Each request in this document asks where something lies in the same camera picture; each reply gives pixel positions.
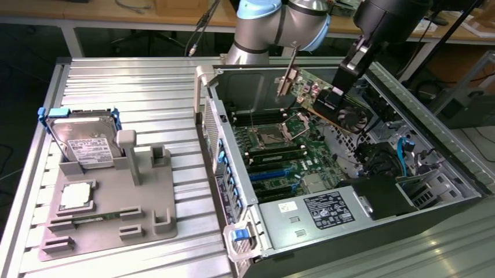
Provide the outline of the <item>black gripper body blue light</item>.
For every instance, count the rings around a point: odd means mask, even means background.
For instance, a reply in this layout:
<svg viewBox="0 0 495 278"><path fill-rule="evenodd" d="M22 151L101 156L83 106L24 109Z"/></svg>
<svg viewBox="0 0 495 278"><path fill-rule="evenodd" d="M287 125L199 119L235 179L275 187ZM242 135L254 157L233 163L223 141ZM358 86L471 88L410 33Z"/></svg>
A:
<svg viewBox="0 0 495 278"><path fill-rule="evenodd" d="M365 0L354 14L354 23L366 43L399 43L407 40L429 10L429 1Z"/></svg>

